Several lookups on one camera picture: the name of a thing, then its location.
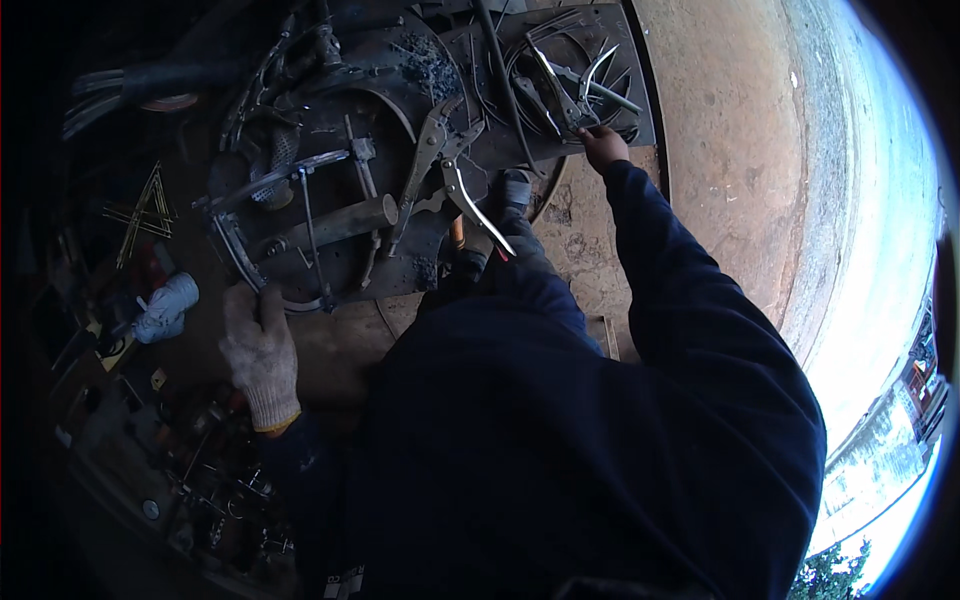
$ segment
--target wooden handle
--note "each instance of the wooden handle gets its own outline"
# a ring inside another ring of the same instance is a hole
[[[460,215],[453,220],[453,225],[450,226],[450,241],[453,242],[453,247],[457,250],[462,250],[466,240],[464,239],[464,215]]]

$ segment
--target tree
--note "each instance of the tree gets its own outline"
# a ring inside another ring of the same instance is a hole
[[[863,566],[870,556],[870,541],[864,540],[859,556],[840,555],[840,543],[804,561],[797,579],[790,586],[788,600],[849,600],[863,595],[863,588],[854,590]]]

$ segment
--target vise grip pliers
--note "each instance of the vise grip pliers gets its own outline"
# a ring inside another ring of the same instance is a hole
[[[468,219],[490,236],[493,243],[504,253],[504,256],[516,256],[516,252],[507,238],[500,233],[499,229],[491,223],[486,215],[480,212],[480,209],[467,194],[467,190],[464,189],[464,180],[460,174],[460,169],[457,168],[457,157],[480,136],[480,133],[484,130],[484,122],[478,122],[463,133],[450,133],[446,128],[446,122],[449,120],[450,113],[463,101],[463,94],[447,98],[433,107],[423,121],[420,138],[417,141],[414,164],[410,169],[406,185],[403,186],[399,215],[390,235],[388,256],[396,255],[396,245],[400,243],[400,238],[407,228],[410,215],[415,212],[414,204],[420,200],[418,192],[423,184],[423,179],[436,161],[440,162],[444,174],[444,187],[438,190],[437,194],[444,194],[456,204],[457,208],[460,208]]]

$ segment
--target white cloth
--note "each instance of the white cloth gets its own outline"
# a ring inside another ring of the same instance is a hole
[[[141,344],[152,344],[183,332],[183,315],[200,299],[200,288],[188,273],[177,273],[163,287],[154,290],[150,301],[136,301],[143,314],[133,320],[133,338]]]

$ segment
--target metal scrap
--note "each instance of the metal scrap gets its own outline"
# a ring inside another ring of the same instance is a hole
[[[462,92],[457,67],[431,37],[418,33],[404,34],[399,44],[391,43],[390,47],[406,57],[400,72],[407,80],[420,82],[424,95],[430,98],[434,106]]]

